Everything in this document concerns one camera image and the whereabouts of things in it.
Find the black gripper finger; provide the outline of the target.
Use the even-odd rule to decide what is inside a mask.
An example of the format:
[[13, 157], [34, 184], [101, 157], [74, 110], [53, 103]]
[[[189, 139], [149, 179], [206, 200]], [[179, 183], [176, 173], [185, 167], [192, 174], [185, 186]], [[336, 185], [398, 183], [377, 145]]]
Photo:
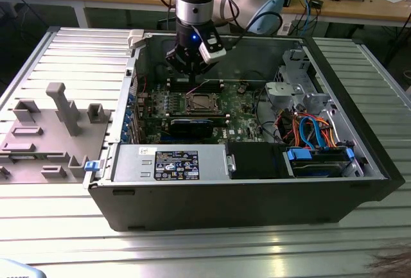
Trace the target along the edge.
[[194, 74], [205, 74], [213, 68], [213, 64], [207, 64], [199, 51], [194, 52], [191, 59], [191, 71]]
[[171, 81], [172, 92], [194, 92], [197, 87], [197, 52], [182, 46], [175, 46], [166, 54], [166, 61], [176, 73], [187, 76], [183, 81], [177, 77]]

